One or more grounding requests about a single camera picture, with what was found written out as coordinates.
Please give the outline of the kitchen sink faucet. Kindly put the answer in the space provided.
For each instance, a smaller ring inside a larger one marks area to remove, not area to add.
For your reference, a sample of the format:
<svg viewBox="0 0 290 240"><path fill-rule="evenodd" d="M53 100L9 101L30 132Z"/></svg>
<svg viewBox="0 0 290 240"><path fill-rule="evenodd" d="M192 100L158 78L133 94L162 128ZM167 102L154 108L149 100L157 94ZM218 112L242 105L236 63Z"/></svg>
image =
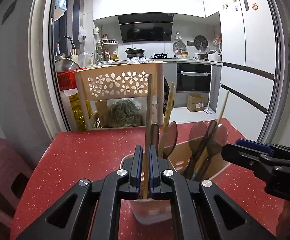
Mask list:
<svg viewBox="0 0 290 240"><path fill-rule="evenodd" d="M71 44L71 51L68 53L68 42L65 41L64 44L62 44L62 41L64 38L68 39L70 41ZM65 54L65 56L72 56L72 55L76 55L76 46L72 40L72 38L70 36L63 36L61 37L57 42L56 42L56 46L57 46L57 52L56 52L56 56L59 56L61 54Z"/></svg>

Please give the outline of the dark brown plastic spoon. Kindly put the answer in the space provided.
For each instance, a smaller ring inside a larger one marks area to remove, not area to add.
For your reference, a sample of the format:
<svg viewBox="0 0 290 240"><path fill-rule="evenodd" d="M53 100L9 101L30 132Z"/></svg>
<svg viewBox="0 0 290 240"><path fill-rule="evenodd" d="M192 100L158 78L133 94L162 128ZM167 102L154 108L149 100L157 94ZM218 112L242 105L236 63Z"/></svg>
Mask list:
<svg viewBox="0 0 290 240"><path fill-rule="evenodd" d="M178 126L176 122L171 122L168 126L168 133L163 147L163 158L167 159L173 152L178 139Z"/></svg>

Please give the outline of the white refrigerator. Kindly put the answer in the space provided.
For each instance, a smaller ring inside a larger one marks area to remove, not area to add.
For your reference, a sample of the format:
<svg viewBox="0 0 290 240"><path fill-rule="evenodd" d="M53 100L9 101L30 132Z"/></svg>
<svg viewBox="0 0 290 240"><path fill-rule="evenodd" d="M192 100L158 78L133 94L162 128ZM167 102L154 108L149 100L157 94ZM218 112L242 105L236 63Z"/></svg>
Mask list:
<svg viewBox="0 0 290 240"><path fill-rule="evenodd" d="M225 118L247 139L258 140L274 90L276 38L268 0L219 0L223 68L229 91Z"/></svg>

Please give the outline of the black range hood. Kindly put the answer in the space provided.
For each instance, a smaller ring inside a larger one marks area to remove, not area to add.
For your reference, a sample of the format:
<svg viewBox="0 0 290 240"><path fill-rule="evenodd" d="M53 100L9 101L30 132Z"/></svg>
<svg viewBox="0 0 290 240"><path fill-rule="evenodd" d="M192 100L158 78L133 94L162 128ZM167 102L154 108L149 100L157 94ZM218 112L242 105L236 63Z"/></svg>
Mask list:
<svg viewBox="0 0 290 240"><path fill-rule="evenodd" d="M171 41L174 14L144 12L118 15L123 43Z"/></svg>

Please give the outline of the black garbage bag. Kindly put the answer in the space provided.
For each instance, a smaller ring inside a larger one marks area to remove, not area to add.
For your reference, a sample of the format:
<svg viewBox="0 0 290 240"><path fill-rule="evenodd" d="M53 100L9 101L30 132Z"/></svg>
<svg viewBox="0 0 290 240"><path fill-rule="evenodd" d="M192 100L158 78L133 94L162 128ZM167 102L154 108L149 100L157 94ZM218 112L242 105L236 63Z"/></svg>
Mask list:
<svg viewBox="0 0 290 240"><path fill-rule="evenodd" d="M168 95L169 95L169 84L164 77L164 85L163 85L163 114L166 113L167 103L168 103Z"/></svg>

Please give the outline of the black built-in oven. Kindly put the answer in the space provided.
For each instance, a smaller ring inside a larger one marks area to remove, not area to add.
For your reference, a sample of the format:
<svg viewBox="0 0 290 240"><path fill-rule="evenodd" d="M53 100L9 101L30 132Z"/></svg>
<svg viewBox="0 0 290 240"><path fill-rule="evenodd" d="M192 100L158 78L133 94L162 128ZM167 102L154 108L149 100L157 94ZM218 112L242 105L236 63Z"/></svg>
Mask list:
<svg viewBox="0 0 290 240"><path fill-rule="evenodd" d="M208 64L177 63L177 92L209 92L211 69Z"/></svg>

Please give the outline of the beige flower-pattern storage rack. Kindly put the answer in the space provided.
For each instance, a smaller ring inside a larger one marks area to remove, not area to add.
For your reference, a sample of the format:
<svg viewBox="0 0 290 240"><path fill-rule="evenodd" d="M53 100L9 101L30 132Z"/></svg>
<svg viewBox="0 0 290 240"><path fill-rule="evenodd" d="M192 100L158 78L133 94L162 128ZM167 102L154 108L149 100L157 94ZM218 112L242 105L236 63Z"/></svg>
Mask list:
<svg viewBox="0 0 290 240"><path fill-rule="evenodd" d="M125 98L157 97L157 123L163 124L163 62L117 64L90 67L74 72L79 99L88 130L93 121L88 117L86 102Z"/></svg>

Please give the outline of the green vegetables bag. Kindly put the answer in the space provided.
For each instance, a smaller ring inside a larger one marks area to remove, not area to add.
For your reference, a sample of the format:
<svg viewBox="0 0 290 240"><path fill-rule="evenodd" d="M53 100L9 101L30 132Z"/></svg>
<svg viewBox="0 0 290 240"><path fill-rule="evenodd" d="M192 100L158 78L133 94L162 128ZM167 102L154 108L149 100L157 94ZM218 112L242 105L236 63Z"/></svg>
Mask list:
<svg viewBox="0 0 290 240"><path fill-rule="evenodd" d="M140 108L131 99L119 99L109 109L108 123L114 128L142 126Z"/></svg>

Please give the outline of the beige utensil holder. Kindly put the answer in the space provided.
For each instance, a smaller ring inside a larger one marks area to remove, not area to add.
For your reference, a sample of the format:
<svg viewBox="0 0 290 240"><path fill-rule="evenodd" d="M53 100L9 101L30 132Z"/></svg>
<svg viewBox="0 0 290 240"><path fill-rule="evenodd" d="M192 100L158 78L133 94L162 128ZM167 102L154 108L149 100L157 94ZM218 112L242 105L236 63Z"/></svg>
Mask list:
<svg viewBox="0 0 290 240"><path fill-rule="evenodd" d="M151 196L147 199L130 201L138 222L143 225L159 223L174 217L173 207L178 216L193 207L191 192L199 193L199 183L187 180L181 173L187 167L191 155L186 141L175 146L169 160L159 158L161 192L150 193Z"/></svg>

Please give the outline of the cardboard box on floor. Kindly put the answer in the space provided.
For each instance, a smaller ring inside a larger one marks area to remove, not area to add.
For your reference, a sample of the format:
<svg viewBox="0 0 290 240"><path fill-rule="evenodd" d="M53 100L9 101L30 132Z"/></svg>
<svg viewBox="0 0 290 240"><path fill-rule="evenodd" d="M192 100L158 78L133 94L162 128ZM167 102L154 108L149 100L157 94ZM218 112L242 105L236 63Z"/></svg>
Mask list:
<svg viewBox="0 0 290 240"><path fill-rule="evenodd" d="M187 97L187 109L190 112L200 112L205 107L205 96L201 94L188 94Z"/></svg>

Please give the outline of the black wok on stove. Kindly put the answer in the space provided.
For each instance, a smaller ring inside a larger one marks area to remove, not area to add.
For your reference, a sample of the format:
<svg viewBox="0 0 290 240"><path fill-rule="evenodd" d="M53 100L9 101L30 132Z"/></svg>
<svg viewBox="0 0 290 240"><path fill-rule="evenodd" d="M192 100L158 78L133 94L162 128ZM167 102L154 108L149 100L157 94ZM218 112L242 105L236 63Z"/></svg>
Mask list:
<svg viewBox="0 0 290 240"><path fill-rule="evenodd" d="M125 51L126 56L128 59L132 59L133 57L144 57L144 49L138 49L138 48L130 48L128 47L127 50Z"/></svg>

